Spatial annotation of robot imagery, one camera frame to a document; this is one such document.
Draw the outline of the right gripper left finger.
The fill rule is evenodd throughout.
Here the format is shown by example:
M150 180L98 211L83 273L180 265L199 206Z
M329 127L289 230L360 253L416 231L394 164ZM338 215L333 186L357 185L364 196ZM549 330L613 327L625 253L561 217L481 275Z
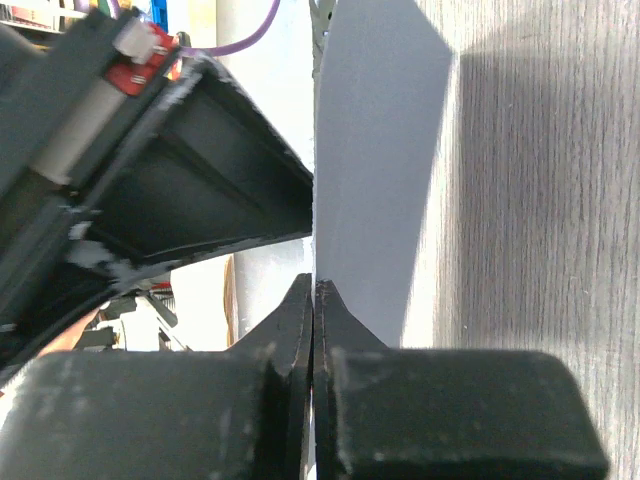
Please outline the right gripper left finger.
M311 278L223 352L53 354L1 430L5 479L300 479Z

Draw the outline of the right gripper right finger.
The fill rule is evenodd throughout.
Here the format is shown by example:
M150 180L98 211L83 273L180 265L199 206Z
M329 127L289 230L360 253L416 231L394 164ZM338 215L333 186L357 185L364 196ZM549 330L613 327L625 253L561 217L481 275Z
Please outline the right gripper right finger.
M539 351L394 349L315 287L321 479L603 479L609 461L569 369Z

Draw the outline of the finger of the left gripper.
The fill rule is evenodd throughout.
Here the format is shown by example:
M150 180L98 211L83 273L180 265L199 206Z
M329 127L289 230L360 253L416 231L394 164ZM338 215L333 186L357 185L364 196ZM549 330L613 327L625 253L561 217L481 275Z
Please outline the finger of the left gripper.
M240 84L200 56L151 103L81 188L64 261L69 293L101 295L312 230L313 177Z

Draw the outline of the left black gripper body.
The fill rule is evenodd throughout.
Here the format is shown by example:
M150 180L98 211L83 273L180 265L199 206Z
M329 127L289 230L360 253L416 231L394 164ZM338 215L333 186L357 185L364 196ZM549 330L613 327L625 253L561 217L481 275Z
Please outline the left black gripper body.
M150 104L178 45L98 9L46 50L1 27L1 317L16 320L88 211L77 197Z

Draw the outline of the blue grey envelope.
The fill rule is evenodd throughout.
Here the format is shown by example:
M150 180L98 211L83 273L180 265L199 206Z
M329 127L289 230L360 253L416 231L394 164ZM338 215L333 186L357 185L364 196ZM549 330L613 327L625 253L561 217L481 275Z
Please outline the blue grey envelope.
M413 1L340 1L315 122L315 274L398 346L454 55Z

